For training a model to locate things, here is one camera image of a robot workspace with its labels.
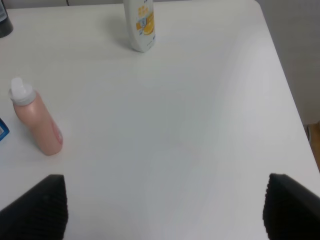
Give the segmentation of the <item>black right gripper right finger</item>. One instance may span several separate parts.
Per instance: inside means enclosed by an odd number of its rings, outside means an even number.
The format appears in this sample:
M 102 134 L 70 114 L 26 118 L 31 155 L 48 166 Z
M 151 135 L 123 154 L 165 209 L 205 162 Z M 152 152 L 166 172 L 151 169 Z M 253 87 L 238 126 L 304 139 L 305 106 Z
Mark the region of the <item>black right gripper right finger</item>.
M 320 197 L 290 176 L 272 173 L 262 219 L 270 240 L 318 240 Z

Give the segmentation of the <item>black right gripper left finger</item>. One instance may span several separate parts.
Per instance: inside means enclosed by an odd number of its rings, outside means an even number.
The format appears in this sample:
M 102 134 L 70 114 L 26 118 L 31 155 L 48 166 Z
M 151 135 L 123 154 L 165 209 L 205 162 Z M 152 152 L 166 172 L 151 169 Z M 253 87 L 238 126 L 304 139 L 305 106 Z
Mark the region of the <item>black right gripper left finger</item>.
M 65 177 L 50 174 L 0 211 L 0 238 L 62 240 L 68 219 Z

